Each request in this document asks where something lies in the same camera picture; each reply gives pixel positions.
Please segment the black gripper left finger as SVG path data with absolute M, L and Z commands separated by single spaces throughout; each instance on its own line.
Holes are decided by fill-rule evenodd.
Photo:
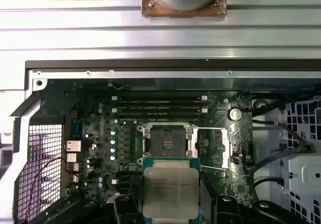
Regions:
M 143 223 L 143 215 L 132 196 L 116 195 L 104 205 L 88 200 L 54 204 L 26 223 Z

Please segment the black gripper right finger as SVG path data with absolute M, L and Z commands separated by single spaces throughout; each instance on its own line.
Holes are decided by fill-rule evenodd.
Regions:
M 229 195 L 219 195 L 209 184 L 200 184 L 200 223 L 305 223 L 274 202 L 256 201 L 249 207 Z

